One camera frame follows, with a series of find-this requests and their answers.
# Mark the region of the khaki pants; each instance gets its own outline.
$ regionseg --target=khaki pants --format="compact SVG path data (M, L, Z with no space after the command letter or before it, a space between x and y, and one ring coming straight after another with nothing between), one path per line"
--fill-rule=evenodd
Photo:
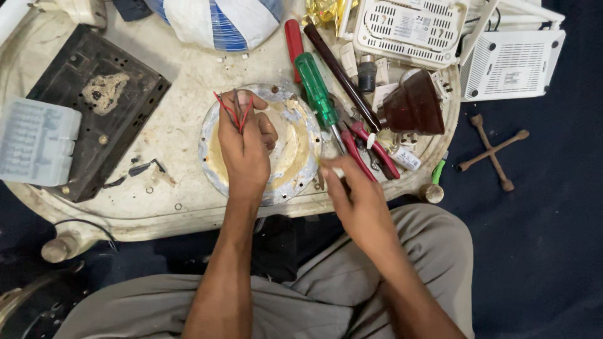
M473 338L473 244L467 226L428 204L391 212L423 283ZM254 339L394 338L379 272L347 235L302 266L297 277L287 284L251 277ZM55 339L179 338L200 279L164 274L104 288L75 307Z

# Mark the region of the round table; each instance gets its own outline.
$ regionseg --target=round table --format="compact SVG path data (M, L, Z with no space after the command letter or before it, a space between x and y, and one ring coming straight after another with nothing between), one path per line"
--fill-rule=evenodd
M106 4L109 24L103 36L172 82L170 90L107 182L122 177L135 166L130 161L134 157L140 159L138 163L157 159L172 182L162 180L152 190L147 190L145 183L153 172L147 170L136 177L128 177L120 186L102 189L94 199L79 204L27 184L7 182L6 185L24 204L48 221L89 220L105 227L118 241L143 241L220 227L227 199L202 172L197 156L201 123L207 109L215 102L212 91L225 92L244 84L269 83L300 92L300 85L292 81L283 27L248 52L248 59L243 59L243 53L219 52L182 43L172 28L156 15L124 22L112 3ZM286 19L299 19L304 12L304 3L298 1ZM27 95L74 28L75 24L64 13L31 11L28 14L0 49L0 104L11 97ZM333 31L322 31L322 34L334 54L339 55L338 49L345 42L336 42ZM305 41L305 48L314 53L308 41ZM340 85L320 56L316 53L314 56L327 87L349 109L352 104ZM223 58L224 62L219 63L218 58ZM391 79L398 79L407 68L393 62ZM460 107L459 72L456 66L451 66L442 73L444 80L455 89L453 100L443 110L446 132L419 137L415 154L422 165L418 171L404 171L399 180L393 181L386 181L381 173L375 174L382 182L388 200L402 194L418 194L419 187L431 181L433 168L450 144ZM336 155L331 142L324 143L323 155ZM258 216L301 217L330 211L333 206L327 193L308 185L300 195L286 203L260 208ZM76 244L73 246L77 249L72 249L69 257L85 251L98 239L106 239L100 230L82 223L61 224L57 226L57 233L58 237L68 237L67 243Z

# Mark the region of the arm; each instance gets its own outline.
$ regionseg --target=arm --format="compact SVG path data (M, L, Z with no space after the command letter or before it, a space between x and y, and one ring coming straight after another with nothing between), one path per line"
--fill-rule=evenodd
M266 109L255 94L240 91L243 111L253 95L253 105ZM232 92L222 95L233 107ZM270 176L268 149L278 138L265 115L251 114L243 135L220 110L218 137L229 176L229 199L224 223L211 260L182 333L187 338L251 338L251 236L262 194Z
M385 279L385 298L397 337L464 338L408 261L381 185L369 181L349 156L321 162L343 227ZM349 195L332 168L344 171Z

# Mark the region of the red handle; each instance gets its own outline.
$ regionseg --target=red handle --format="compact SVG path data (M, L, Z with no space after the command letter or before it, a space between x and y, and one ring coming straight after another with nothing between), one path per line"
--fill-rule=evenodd
M302 32L300 32L300 24L295 19L290 19L285 22L285 36L287 37L287 47L289 49L289 59L293 65L293 71L295 72L295 82L301 83L302 78L300 77L297 68L295 68L295 58L303 53L303 42Z
M364 125L360 121L354 122L354 124L352 124L351 129L362 140L364 140L364 141L368 140L368 133L367 133L367 131L364 130ZM394 165L394 162L391 161L390 156L383 149L383 147L381 147L381 145L378 142L375 142L371 149L374 150L375 153L377 153L381 157L381 159L383 160L383 163L385 164L385 166L387 166L387 168L390 169L394 178L400 179L400 173L398 172L398 169Z
M364 172L364 174L366 174L366 176L371 181L377 182L377 179L375 179L375 176L373 175L373 173L371 173L371 170L368 169L367 164L365 164L364 161L362 161L362 158L360 157L360 153L358 152L358 149L356 148L356 143L354 142L354 138L352 137L352 134L350 133L350 131L349 130L341 131L341 139L343 140L343 143L346 145L347 152L350 153L352 158L354 158L354 160L356 161L358 166L360 166L360 169L362 170L362 172Z

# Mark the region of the plastic organizer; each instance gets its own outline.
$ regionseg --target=plastic organizer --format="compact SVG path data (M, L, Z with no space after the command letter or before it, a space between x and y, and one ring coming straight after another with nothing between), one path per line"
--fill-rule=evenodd
M67 183L81 113L16 98L0 117L0 179L40 186Z

